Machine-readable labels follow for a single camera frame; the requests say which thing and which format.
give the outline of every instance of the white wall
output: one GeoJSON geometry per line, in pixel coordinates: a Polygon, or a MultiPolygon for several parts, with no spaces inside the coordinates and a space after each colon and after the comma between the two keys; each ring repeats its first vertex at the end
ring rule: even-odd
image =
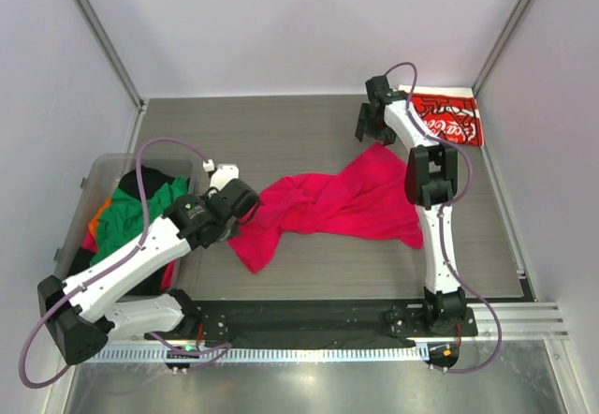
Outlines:
{"type": "Polygon", "coordinates": [[[535,0],[478,98],[534,286],[558,302],[594,389],[599,380],[597,7],[599,0],[535,0]]]}
{"type": "Polygon", "coordinates": [[[91,0],[143,96],[363,93],[398,61],[471,85],[516,0],[91,0]]]}
{"type": "MultiPolygon", "coordinates": [[[[135,109],[72,0],[0,0],[0,110],[0,410],[38,413],[47,393],[17,375],[37,283],[54,270],[81,177],[124,149],[135,109]]],[[[44,332],[31,376],[49,377],[55,353],[44,332]]]]}

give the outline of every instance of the red label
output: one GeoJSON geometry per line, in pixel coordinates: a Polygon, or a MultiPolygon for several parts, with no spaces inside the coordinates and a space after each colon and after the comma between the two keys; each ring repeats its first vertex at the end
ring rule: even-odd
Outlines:
{"type": "Polygon", "coordinates": [[[472,97],[414,94],[412,102],[420,118],[439,138],[458,144],[483,145],[478,107],[472,97]]]}

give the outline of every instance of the pink cloth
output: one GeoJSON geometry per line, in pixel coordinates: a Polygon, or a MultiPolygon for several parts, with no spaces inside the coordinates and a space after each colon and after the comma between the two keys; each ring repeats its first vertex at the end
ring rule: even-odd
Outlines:
{"type": "Polygon", "coordinates": [[[95,243],[94,235],[87,230],[85,234],[85,238],[83,239],[83,244],[81,245],[85,250],[89,250],[90,252],[97,253],[97,244],[95,243]]]}
{"type": "Polygon", "coordinates": [[[172,282],[172,275],[175,272],[175,261],[171,261],[167,264],[167,268],[162,275],[162,281],[160,282],[160,288],[158,289],[160,292],[164,292],[170,288],[170,283],[172,282]]]}
{"type": "Polygon", "coordinates": [[[228,243],[253,273],[269,264],[285,231],[399,239],[421,248],[416,209],[403,189],[405,171],[403,161],[375,144],[339,175],[282,178],[262,191],[256,217],[228,243]]]}

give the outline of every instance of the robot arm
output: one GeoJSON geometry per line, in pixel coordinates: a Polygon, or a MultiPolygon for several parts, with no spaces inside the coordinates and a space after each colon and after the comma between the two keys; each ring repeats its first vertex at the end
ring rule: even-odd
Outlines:
{"type": "Polygon", "coordinates": [[[152,299],[117,302],[170,261],[231,237],[237,220],[257,209],[259,197],[238,178],[236,166],[221,165],[215,170],[211,162],[205,169],[211,176],[210,189],[201,196],[190,194],[174,200],[150,225],[143,246],[123,265],[84,286],[139,247],[140,236],[87,271],[65,281],[50,276],[38,285],[42,316],[65,294],[83,287],[46,324],[67,364],[88,360],[109,341],[149,332],[174,331],[186,336],[196,328],[199,312],[179,289],[152,299]]]}
{"type": "Polygon", "coordinates": [[[458,190],[457,151],[434,140],[434,134],[422,122],[414,106],[408,107],[407,94],[391,89],[386,76],[366,81],[366,90],[370,103],[360,108],[356,137],[362,140],[366,134],[391,144],[399,136],[410,151],[405,194],[416,206],[425,238],[427,275],[423,308],[426,323],[432,332],[453,332],[455,325],[465,319],[467,309],[464,290],[446,267],[446,257],[456,267],[452,209],[448,203],[458,190]]]}

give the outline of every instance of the plastic bin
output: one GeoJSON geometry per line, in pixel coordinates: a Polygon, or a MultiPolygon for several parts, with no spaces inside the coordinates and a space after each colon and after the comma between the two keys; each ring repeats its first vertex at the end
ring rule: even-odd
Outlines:
{"type": "MultiPolygon", "coordinates": [[[[56,276],[65,279],[77,250],[81,247],[88,224],[112,195],[121,177],[135,168],[134,154],[109,154],[99,157],[89,176],[83,180],[82,193],[66,234],[65,243],[56,254],[56,276]]],[[[160,170],[173,177],[182,176],[189,180],[189,192],[197,187],[199,165],[192,155],[150,155],[143,158],[143,166],[160,170]]],[[[175,264],[171,286],[176,284],[180,262],[175,264]]]]}

